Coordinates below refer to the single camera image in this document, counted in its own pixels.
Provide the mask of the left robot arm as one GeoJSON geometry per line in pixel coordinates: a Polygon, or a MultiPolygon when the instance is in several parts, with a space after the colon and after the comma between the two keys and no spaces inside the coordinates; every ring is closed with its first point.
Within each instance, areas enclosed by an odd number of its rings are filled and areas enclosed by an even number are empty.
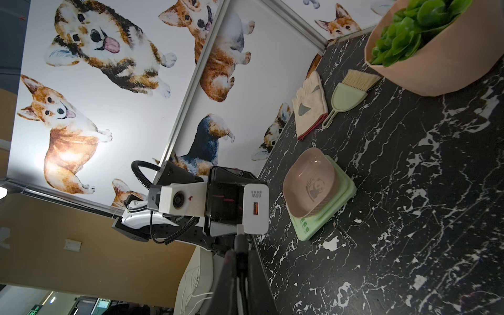
{"type": "Polygon", "coordinates": [[[146,197],[128,192],[125,207],[113,229],[140,242],[168,245],[175,241],[198,246],[223,256],[232,248],[236,227],[243,221],[244,188],[257,184],[252,173],[227,167],[212,167],[208,179],[165,161],[161,166],[133,161],[131,169],[148,189],[146,197]],[[197,214],[168,214],[160,211],[161,188],[168,185],[199,184],[206,199],[197,214]]]}

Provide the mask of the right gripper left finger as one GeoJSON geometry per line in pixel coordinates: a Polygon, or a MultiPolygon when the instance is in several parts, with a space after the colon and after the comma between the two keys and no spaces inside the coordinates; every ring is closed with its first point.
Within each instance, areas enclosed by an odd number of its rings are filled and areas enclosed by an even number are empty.
{"type": "Polygon", "coordinates": [[[206,314],[237,315],[238,312],[238,274],[236,253],[227,251],[217,287],[210,299],[206,314]]]}

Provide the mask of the white USB charger adapter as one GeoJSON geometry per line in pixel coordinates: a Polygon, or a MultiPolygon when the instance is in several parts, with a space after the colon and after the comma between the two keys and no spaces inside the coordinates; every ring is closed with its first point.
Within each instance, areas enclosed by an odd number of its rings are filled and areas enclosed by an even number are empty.
{"type": "Polygon", "coordinates": [[[244,186],[243,220],[246,234],[264,235],[269,229],[269,188],[264,184],[244,186]]]}

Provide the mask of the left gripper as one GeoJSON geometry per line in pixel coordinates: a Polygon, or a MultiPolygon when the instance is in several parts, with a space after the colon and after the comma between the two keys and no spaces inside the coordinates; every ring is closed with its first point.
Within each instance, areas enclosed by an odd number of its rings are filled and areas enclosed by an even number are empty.
{"type": "Polygon", "coordinates": [[[209,171],[206,218],[203,233],[211,236],[211,224],[242,224],[244,186],[252,183],[252,173],[236,168],[213,167],[209,171]]]}

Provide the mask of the green electronic scale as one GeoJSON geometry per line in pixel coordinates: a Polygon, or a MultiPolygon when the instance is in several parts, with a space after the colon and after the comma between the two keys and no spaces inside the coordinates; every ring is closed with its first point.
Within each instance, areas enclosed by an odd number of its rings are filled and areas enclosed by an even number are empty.
{"type": "Polygon", "coordinates": [[[310,240],[347,202],[356,194],[356,185],[340,166],[328,155],[326,159],[333,165],[338,177],[342,180],[342,188],[315,216],[298,219],[290,214],[290,220],[300,241],[310,240]]]}

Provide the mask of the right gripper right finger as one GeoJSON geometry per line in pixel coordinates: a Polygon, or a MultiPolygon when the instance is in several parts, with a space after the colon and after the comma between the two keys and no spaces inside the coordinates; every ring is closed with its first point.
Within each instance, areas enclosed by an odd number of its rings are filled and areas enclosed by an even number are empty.
{"type": "Polygon", "coordinates": [[[248,314],[278,314],[273,295],[256,250],[248,253],[246,297],[248,314]]]}

